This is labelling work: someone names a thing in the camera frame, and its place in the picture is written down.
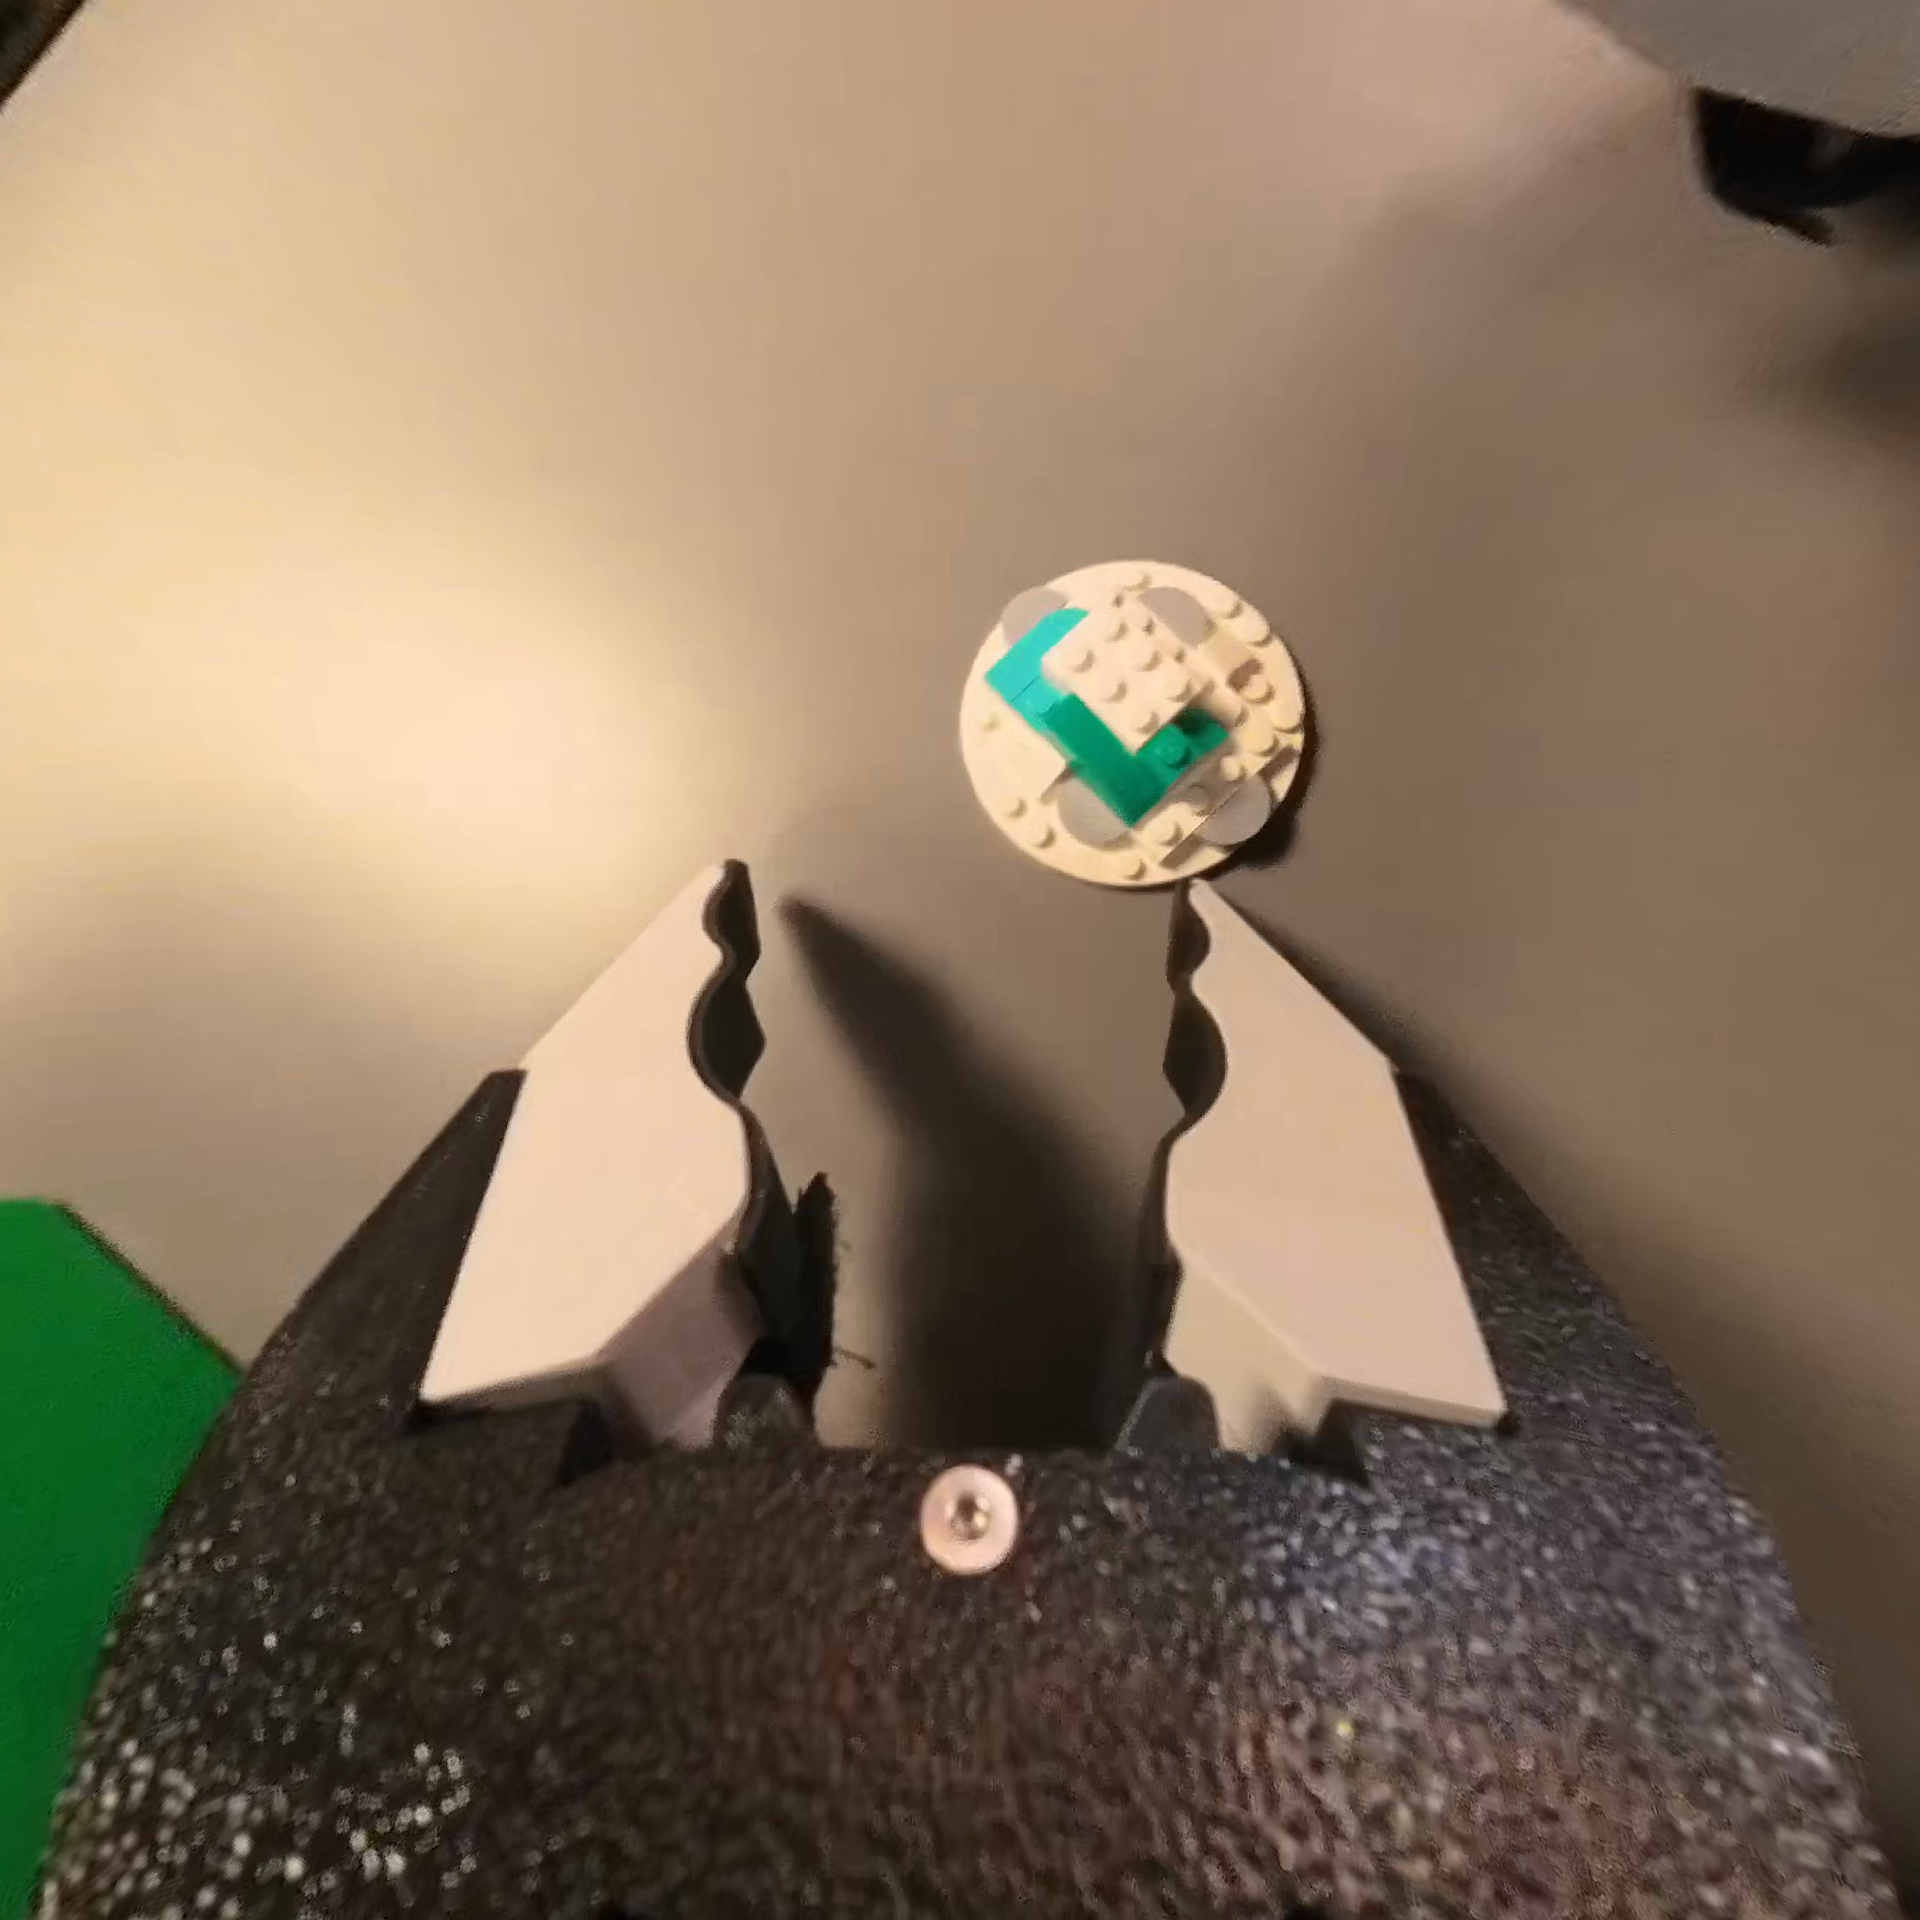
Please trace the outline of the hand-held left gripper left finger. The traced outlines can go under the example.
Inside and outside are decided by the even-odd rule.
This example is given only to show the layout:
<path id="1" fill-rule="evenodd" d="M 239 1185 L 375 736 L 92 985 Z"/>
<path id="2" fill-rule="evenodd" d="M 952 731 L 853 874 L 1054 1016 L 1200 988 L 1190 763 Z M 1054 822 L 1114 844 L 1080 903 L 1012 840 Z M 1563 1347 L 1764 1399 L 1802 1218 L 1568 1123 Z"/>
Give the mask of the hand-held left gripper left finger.
<path id="1" fill-rule="evenodd" d="M 831 1279 L 747 1106 L 753 962 L 752 868 L 709 864 L 519 1058 L 425 1406 L 588 1399 L 702 1449 L 738 1376 L 816 1405 Z"/>

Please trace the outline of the green plastic bin stack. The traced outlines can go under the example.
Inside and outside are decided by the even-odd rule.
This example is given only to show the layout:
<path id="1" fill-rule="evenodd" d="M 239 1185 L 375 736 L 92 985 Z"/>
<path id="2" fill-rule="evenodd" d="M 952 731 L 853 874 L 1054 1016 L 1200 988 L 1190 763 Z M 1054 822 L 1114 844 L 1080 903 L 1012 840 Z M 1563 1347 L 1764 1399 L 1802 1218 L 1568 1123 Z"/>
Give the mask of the green plastic bin stack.
<path id="1" fill-rule="evenodd" d="M 3 1200 L 3 1916 L 109 1624 L 243 1369 L 79 1215 Z"/>

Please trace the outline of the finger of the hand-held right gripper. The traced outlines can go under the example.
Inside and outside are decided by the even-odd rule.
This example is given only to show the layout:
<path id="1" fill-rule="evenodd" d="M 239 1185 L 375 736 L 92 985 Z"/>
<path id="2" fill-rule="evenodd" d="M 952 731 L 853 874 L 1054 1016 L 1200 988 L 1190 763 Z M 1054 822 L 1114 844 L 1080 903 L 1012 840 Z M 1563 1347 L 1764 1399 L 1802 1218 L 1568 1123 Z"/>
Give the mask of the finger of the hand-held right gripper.
<path id="1" fill-rule="evenodd" d="M 1915 3 L 1572 3 L 1686 102 L 1733 214 L 1832 244 L 1915 234 Z"/>

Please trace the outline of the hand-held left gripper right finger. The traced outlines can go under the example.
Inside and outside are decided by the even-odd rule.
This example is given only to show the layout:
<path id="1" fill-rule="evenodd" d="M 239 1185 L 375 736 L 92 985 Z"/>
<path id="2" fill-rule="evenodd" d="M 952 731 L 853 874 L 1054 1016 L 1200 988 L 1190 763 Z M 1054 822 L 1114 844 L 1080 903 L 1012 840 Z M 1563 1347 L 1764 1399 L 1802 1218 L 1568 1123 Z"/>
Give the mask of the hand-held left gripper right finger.
<path id="1" fill-rule="evenodd" d="M 1393 1062 L 1211 884 L 1173 911 L 1159 1356 L 1217 1444 L 1510 1415 Z"/>

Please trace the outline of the round white lego model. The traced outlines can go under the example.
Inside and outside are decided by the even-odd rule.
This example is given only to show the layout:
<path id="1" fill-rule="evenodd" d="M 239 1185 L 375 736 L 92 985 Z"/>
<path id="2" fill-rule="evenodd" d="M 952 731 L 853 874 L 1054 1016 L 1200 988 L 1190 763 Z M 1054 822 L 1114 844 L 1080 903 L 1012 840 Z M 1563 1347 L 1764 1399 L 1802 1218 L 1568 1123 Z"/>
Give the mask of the round white lego model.
<path id="1" fill-rule="evenodd" d="M 1284 634 L 1226 583 L 1119 560 L 1012 595 L 958 697 L 990 825 L 1054 874 L 1166 889 L 1231 868 L 1309 774 Z"/>

